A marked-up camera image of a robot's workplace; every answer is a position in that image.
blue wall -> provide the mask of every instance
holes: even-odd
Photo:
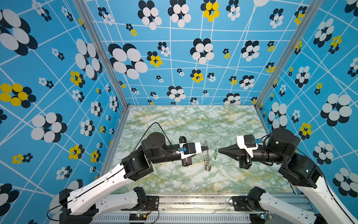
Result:
[[[300,149],[356,217],[357,11],[355,3],[324,1],[260,107],[270,130],[285,127],[302,139]]]
[[[130,104],[254,104],[310,4],[204,2],[86,1]]]
[[[49,223],[46,212],[62,189],[95,180],[123,110],[110,108],[118,95],[72,1],[41,3],[0,8],[3,224]],[[58,218],[59,209],[50,216]]]

wire whisk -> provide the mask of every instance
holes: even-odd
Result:
[[[208,141],[206,141],[205,139],[205,142],[204,142],[204,146],[208,146]],[[204,155],[204,169],[206,171],[210,171],[211,170],[211,164],[210,164],[210,157],[209,157],[209,150],[205,150],[205,155]]]

robotic arm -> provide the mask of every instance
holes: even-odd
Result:
[[[64,189],[59,193],[59,202],[63,205],[60,224],[87,224],[93,218],[116,210],[139,210],[147,203],[142,187],[132,191],[110,195],[114,190],[153,172],[152,163],[181,160],[183,166],[192,165],[192,156],[208,150],[199,142],[187,143],[184,136],[179,144],[165,144],[162,133],[151,133],[141,145],[120,164],[92,183],[78,189]]]
[[[221,148],[218,152],[239,161],[240,168],[246,170],[251,167],[252,161],[266,165],[282,164],[278,172],[297,186],[320,214],[298,209],[259,187],[250,191],[245,206],[254,211],[264,209],[274,212],[295,224],[358,224],[358,220],[328,186],[318,165],[295,152],[300,143],[298,137],[287,129],[276,128],[266,139],[262,142],[263,145],[258,145],[256,142],[261,140],[254,139],[253,135],[238,136],[237,144]]]

green object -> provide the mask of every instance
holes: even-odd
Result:
[[[218,150],[216,149],[214,152],[214,159],[216,159],[216,156],[218,155]]]

green and white marble pattern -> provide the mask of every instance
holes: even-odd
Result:
[[[203,154],[192,157],[193,165],[182,167],[181,161],[154,164],[154,172],[114,193],[125,193],[136,186],[146,193],[221,192],[248,193],[254,186],[270,193],[292,193],[289,182],[277,173],[279,166],[266,166],[253,162],[249,170],[239,168],[239,163],[214,150],[236,143],[236,136],[265,135],[253,106],[131,106],[124,131],[112,166],[128,156],[150,124],[159,122],[173,144],[180,136],[188,142],[208,141],[212,158],[211,171],[204,170]],[[160,132],[157,125],[147,132]]]

